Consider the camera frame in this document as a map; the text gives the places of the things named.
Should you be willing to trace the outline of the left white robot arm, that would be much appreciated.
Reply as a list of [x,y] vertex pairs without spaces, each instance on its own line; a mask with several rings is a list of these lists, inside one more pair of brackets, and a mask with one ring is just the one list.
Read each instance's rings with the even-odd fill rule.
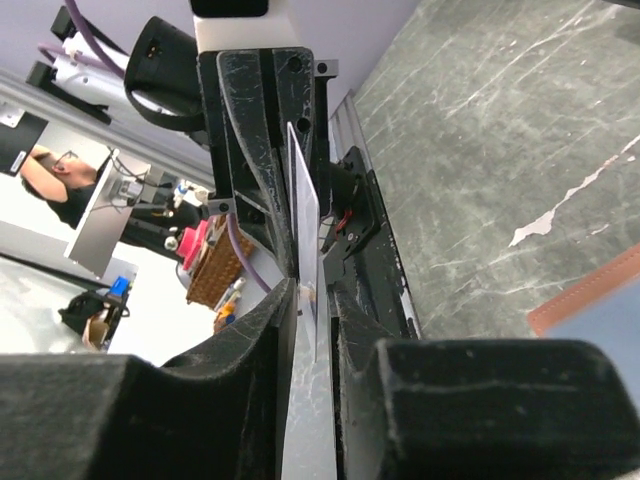
[[73,1],[53,25],[63,50],[35,86],[94,119],[125,105],[211,159],[214,200],[286,276],[298,267],[291,196],[296,140],[319,210],[329,208],[327,84],[334,60],[303,47],[282,1],[195,1],[188,34],[151,18],[122,51]]

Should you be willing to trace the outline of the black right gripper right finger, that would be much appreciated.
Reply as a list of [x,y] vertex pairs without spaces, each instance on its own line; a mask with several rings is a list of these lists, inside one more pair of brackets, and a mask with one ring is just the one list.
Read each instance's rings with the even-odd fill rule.
[[329,293],[342,479],[613,479],[639,418],[609,358],[575,340],[392,336]]

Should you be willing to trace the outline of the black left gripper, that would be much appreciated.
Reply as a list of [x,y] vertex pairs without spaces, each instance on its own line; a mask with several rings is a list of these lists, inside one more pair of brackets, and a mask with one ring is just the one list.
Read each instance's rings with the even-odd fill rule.
[[328,84],[335,60],[303,47],[206,52],[197,59],[216,200],[236,228],[297,276],[299,198],[330,212]]

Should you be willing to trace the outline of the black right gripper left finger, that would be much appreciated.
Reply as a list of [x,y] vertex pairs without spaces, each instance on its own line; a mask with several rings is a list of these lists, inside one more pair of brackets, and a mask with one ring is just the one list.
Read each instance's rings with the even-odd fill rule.
[[1,359],[5,479],[277,479],[297,284],[154,366],[130,355]]

